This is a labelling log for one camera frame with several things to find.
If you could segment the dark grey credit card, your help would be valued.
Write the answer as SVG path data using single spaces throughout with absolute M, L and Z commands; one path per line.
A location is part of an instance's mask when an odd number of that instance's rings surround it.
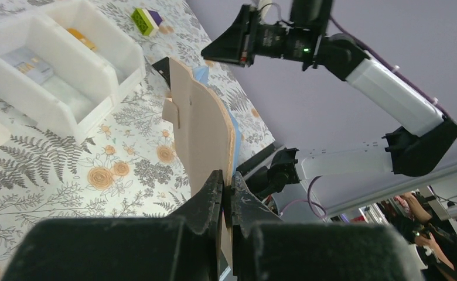
M 152 67 L 163 77 L 165 83 L 170 87 L 170 58 L 164 57 L 153 63 Z

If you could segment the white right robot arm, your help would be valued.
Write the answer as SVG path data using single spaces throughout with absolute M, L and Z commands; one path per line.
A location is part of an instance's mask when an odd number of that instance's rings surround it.
M 256 56 L 298 61 L 302 69 L 324 66 L 400 123 L 380 142 L 341 152 L 287 148 L 247 180 L 259 198 L 288 184 L 366 171 L 421 177 L 432 172 L 457 138 L 457 124 L 371 48 L 345 31 L 327 35 L 332 1 L 293 1 L 288 20 L 263 22 L 262 10 L 243 5 L 232 23 L 206 46 L 204 59 L 248 67 Z

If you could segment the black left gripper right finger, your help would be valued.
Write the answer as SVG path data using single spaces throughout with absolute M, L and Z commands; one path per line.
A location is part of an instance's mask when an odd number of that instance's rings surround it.
M 378 224 L 284 222 L 236 173 L 230 187 L 238 280 L 422 280 L 404 238 Z

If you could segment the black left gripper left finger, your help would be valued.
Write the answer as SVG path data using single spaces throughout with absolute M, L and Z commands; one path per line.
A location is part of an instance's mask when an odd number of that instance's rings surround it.
M 223 174 L 162 218 L 54 218 L 24 237 L 3 280 L 217 280 Z

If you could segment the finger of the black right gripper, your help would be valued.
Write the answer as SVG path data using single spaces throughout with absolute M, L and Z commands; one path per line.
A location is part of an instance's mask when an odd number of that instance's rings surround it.
M 202 51 L 205 60 L 246 67 L 251 65 L 249 51 L 252 6 L 242 5 L 234 22 Z

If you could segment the beige leather card holder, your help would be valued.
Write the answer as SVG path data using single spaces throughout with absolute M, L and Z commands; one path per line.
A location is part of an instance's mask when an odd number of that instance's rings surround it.
M 190 183 L 191 198 L 174 211 L 185 217 L 190 232 L 187 276 L 217 280 L 222 195 L 236 166 L 236 129 L 221 99 L 188 66 L 168 61 L 170 94 L 162 118 L 173 125 L 175 152 Z

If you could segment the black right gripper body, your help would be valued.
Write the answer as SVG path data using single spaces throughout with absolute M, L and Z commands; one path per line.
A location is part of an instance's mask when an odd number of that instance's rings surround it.
M 245 20 L 245 24 L 246 64 L 253 64 L 255 56 L 312 64 L 322 34 L 321 20 L 290 26 L 279 22 L 270 25 L 261 23 L 259 16 L 252 15 Z

